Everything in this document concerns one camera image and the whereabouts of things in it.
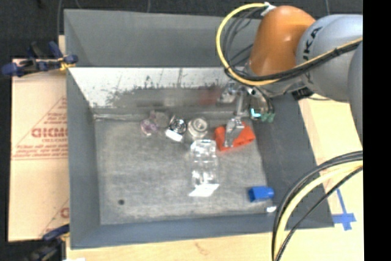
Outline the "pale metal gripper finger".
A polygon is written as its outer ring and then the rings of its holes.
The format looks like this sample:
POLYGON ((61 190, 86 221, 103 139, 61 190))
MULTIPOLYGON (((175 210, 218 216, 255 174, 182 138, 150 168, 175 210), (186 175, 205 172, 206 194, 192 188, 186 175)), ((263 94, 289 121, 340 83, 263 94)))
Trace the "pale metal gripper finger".
POLYGON ((234 139, 235 119, 230 119, 225 126, 225 146, 231 147, 234 139))
POLYGON ((244 130, 245 124, 241 119, 235 119, 234 139, 236 139, 244 130))

